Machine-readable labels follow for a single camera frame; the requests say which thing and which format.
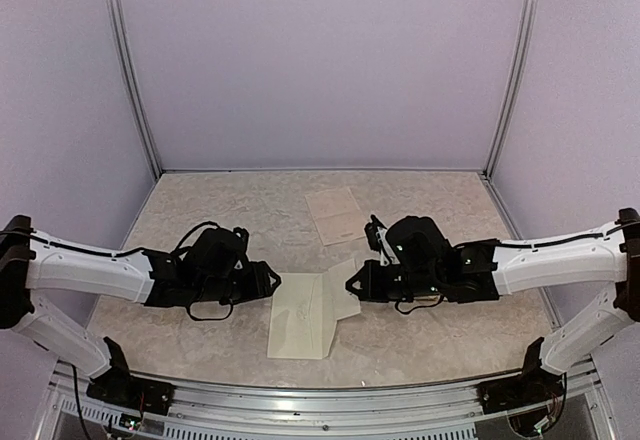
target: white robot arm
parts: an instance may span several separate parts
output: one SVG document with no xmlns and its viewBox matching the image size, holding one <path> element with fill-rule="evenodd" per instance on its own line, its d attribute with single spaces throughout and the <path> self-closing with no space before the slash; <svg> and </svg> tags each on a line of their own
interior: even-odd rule
<svg viewBox="0 0 640 440">
<path fill-rule="evenodd" d="M 172 252 L 120 252 L 62 241 L 34 231 L 28 217 L 14 217 L 0 233 L 0 328 L 31 338 L 82 370 L 91 380 L 90 397 L 135 409 L 144 398 L 145 410 L 166 414 L 170 384 L 132 376 L 116 342 L 87 332 L 38 290 L 183 307 L 194 320 L 200 320 L 190 311 L 196 302 L 218 301 L 231 309 L 271 296 L 280 278 L 265 262 L 247 259 L 246 230 L 205 224 L 215 228 L 204 230 L 190 247 L 182 248 L 180 242 Z"/>
<path fill-rule="evenodd" d="M 619 213 L 616 222 L 577 234 L 455 247 L 431 218 L 405 217 L 387 229 L 372 216 L 365 233 L 380 259 L 365 262 L 346 288 L 362 301 L 394 301 L 397 309 L 421 296 L 470 303 L 530 288 L 608 282 L 562 328 L 530 345 L 519 377 L 480 385 L 486 413 L 537 403 L 561 391 L 561 376 L 573 364 L 640 321 L 640 216 L 633 209 Z"/>
</svg>

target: sheet of paper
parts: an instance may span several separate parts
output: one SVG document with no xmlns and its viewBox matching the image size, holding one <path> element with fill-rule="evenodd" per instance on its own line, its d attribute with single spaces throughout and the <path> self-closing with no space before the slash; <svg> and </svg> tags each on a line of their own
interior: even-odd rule
<svg viewBox="0 0 640 440">
<path fill-rule="evenodd" d="M 366 219 L 349 187 L 305 195 L 323 245 L 364 237 Z"/>
<path fill-rule="evenodd" d="M 355 273 L 355 262 L 349 260 L 323 274 L 281 274 L 272 299 L 267 356 L 320 360 L 329 355 L 338 320 L 360 313 L 357 297 L 344 289 Z"/>
<path fill-rule="evenodd" d="M 353 277 L 357 271 L 356 261 L 351 259 L 331 267 L 325 274 L 329 275 L 336 320 L 360 314 L 360 300 L 344 288 L 345 282 Z"/>
</svg>

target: purple wall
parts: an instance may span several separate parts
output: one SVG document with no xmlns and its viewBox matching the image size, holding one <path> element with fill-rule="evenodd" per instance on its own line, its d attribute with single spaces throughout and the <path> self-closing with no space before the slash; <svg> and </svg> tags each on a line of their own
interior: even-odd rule
<svg viewBox="0 0 640 440">
<path fill-rule="evenodd" d="M 640 209 L 640 0 L 540 0 L 495 182 L 526 236 L 568 233 Z M 599 290 L 558 287 L 571 318 Z M 640 327 L 594 359 L 624 439 L 637 439 Z"/>
<path fill-rule="evenodd" d="M 480 169 L 522 0 L 122 0 L 168 169 Z"/>
<path fill-rule="evenodd" d="M 152 178 L 105 0 L 0 0 L 0 223 L 31 215 L 63 238 L 118 247 Z M 85 320 L 92 296 L 54 301 Z M 26 438 L 54 357 L 0 332 L 3 438 Z"/>
</svg>

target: black mount bracket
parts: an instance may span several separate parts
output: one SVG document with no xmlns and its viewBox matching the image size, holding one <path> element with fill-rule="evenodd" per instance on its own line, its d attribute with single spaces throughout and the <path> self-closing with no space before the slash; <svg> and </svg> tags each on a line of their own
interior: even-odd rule
<svg viewBox="0 0 640 440">
<path fill-rule="evenodd" d="M 613 306 L 624 310 L 634 322 L 640 322 L 640 215 L 633 208 L 619 212 L 618 225 L 625 226 L 621 251 L 627 254 L 627 281 L 616 284 Z"/>
<path fill-rule="evenodd" d="M 29 234 L 31 218 L 16 215 L 4 230 Z M 26 288 L 33 258 L 28 237 L 0 235 L 0 330 L 15 327 L 22 317 L 35 311 Z"/>
<path fill-rule="evenodd" d="M 478 385 L 478 395 L 485 414 L 513 410 L 561 396 L 562 377 L 541 368 L 539 338 L 527 349 L 522 372 L 514 377 L 489 380 Z"/>
<path fill-rule="evenodd" d="M 131 375 L 120 345 L 108 337 L 104 341 L 111 353 L 111 368 L 91 380 L 87 396 L 137 412 L 167 415 L 173 400 L 174 386 Z"/>
</svg>

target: work surface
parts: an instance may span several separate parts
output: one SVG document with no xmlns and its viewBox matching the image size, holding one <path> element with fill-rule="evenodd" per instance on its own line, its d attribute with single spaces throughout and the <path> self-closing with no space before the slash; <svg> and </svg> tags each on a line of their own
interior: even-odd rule
<svg viewBox="0 0 640 440">
<path fill-rule="evenodd" d="M 473 173 L 256 172 L 164 175 L 128 247 L 171 250 L 193 225 L 214 220 L 250 234 L 249 258 L 276 272 L 323 272 L 375 258 L 364 238 L 324 247 L 305 195 L 350 187 L 360 209 L 387 226 L 431 216 L 452 244 L 508 233 Z M 148 308 L 102 297 L 90 330 L 123 348 L 133 370 L 181 379 L 280 387 L 362 387 L 461 379 L 518 368 L 526 347 L 550 331 L 537 291 L 499 302 L 418 310 L 362 303 L 338 323 L 323 360 L 267 358 L 271 299 L 241 304 L 224 322 L 191 321 L 184 309 Z M 207 304 L 199 316 L 226 307 Z"/>
</svg>

